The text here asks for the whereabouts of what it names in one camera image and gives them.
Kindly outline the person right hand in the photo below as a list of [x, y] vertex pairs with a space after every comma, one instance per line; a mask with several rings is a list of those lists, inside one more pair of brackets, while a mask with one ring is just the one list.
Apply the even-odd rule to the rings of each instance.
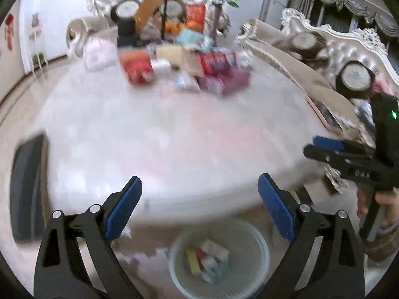
[[[381, 222], [380, 227], [387, 229], [398, 221], [398, 191], [392, 189], [391, 191], [379, 191], [375, 194], [375, 200], [381, 206], [384, 206], [386, 212]], [[357, 191], [357, 215], [362, 218], [368, 213], [367, 197], [362, 188]]]

